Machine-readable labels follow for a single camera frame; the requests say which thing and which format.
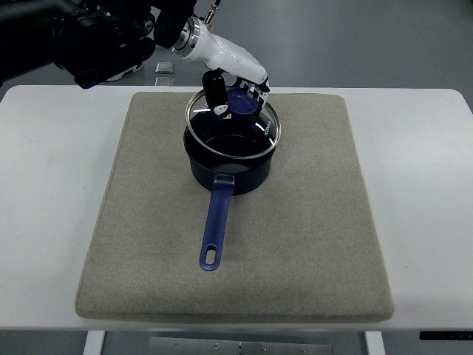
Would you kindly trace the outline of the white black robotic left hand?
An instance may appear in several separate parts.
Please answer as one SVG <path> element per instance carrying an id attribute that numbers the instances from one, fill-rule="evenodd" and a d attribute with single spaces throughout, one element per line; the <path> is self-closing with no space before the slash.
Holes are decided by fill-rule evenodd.
<path id="1" fill-rule="evenodd" d="M 253 114 L 265 106 L 270 88 L 266 69 L 243 47 L 213 34 L 201 19 L 192 16 L 184 25 L 172 51 L 185 61 L 202 61 L 208 68 L 203 90 L 208 107 L 223 119 L 231 117 L 227 89 L 222 73 L 236 77 L 234 87 L 245 89 L 257 103 Z"/>

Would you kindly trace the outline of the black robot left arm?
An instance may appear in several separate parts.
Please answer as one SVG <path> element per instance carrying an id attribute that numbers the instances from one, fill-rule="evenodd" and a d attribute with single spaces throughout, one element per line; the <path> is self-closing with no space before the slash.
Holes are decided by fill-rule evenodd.
<path id="1" fill-rule="evenodd" d="M 1 81 L 46 64 L 84 89 L 169 49 L 195 1 L 2 1 Z"/>

